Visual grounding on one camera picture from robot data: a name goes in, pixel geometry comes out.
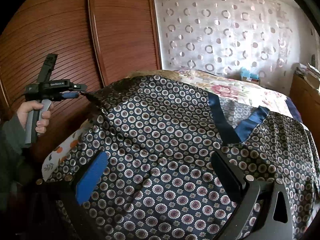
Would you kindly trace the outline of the person's left forearm grey sleeve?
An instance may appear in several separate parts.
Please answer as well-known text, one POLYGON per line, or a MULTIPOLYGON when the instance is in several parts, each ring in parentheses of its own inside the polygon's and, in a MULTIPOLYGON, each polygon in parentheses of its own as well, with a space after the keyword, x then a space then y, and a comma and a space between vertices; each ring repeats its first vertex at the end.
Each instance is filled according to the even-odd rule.
POLYGON ((25 148, 25 130, 14 114, 1 126, 1 210, 6 208, 22 148, 25 148))

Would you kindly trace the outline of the person's left hand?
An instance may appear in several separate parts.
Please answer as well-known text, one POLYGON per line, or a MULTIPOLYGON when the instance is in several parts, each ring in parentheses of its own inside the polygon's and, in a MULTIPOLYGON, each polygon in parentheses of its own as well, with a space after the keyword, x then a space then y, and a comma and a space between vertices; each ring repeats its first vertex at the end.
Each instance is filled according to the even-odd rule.
MULTIPOLYGON (((28 113, 32 110, 41 110, 43 109, 43 104, 37 101, 27 101, 20 105, 17 110, 17 117, 23 129, 25 129, 27 123, 28 113)), ((53 110, 53 105, 49 107, 47 111, 42 113, 42 119, 37 122, 35 131, 38 134, 44 134, 47 130, 47 126, 49 125, 49 119, 51 117, 51 111, 53 110)))

